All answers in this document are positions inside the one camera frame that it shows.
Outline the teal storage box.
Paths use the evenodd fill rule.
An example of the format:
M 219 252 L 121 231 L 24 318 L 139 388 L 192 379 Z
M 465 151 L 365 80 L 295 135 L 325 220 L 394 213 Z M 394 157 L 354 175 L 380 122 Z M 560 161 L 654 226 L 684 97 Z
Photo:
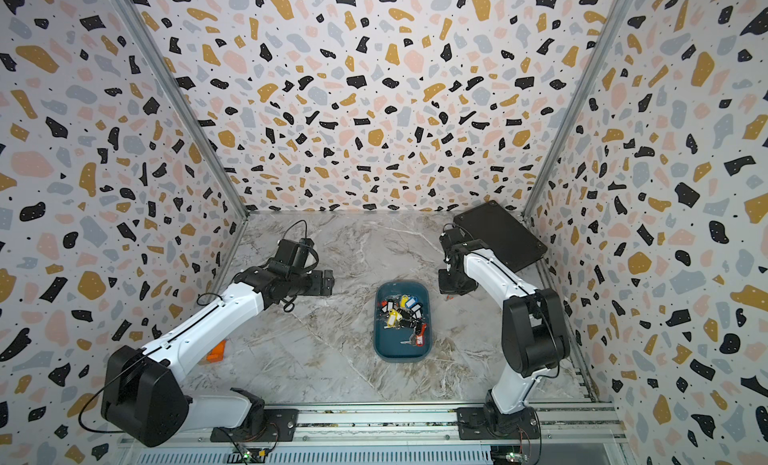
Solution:
M 411 335 L 408 329 L 391 330 L 384 328 L 379 312 L 379 304 L 387 297 L 401 294 L 415 295 L 424 305 L 428 325 L 424 347 L 402 344 L 402 341 L 406 341 Z M 429 293 L 425 285 L 418 281 L 405 280 L 386 282 L 378 288 L 374 300 L 373 348 L 382 360 L 391 363 L 414 363 L 421 361 L 430 353 L 432 344 L 431 333 Z

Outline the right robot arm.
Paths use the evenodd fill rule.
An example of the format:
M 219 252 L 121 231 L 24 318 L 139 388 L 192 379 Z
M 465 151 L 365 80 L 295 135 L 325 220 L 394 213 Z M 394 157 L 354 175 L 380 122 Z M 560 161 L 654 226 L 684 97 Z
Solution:
M 505 368 L 486 395 L 481 418 L 471 418 L 470 408 L 457 413 L 460 431 L 471 437 L 539 436 L 540 422 L 528 404 L 529 395 L 539 381 L 555 378 L 549 372 L 559 371 L 561 361 L 570 355 L 558 294 L 520 278 L 484 241 L 459 225 L 448 225 L 439 240 L 445 263 L 438 271 L 440 292 L 463 296 L 481 288 L 502 314 Z

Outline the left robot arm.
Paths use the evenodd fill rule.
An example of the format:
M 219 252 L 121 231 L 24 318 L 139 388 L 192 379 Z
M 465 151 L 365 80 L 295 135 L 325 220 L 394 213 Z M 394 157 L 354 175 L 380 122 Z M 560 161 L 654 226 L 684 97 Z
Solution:
M 101 415 L 147 447 L 181 431 L 211 429 L 215 440 L 245 442 L 268 432 L 265 402 L 242 388 L 189 395 L 182 384 L 195 366 L 237 328 L 270 306 L 299 296 L 329 296 L 330 270 L 278 275 L 250 267 L 178 327 L 142 347 L 123 346 L 107 362 Z

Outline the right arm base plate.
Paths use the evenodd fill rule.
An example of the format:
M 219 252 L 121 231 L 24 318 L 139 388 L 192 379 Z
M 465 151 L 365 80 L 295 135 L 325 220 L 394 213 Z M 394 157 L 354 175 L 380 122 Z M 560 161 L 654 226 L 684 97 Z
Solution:
M 461 440 L 539 439 L 541 427 L 533 407 L 502 414 L 493 407 L 461 407 L 456 410 Z

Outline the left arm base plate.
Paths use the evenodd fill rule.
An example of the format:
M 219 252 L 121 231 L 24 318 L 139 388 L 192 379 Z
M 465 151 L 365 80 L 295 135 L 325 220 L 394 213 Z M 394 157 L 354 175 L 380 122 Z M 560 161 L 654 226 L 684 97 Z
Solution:
M 235 428 L 216 427 L 210 434 L 213 443 L 291 442 L 298 424 L 295 408 L 259 408 L 251 411 Z

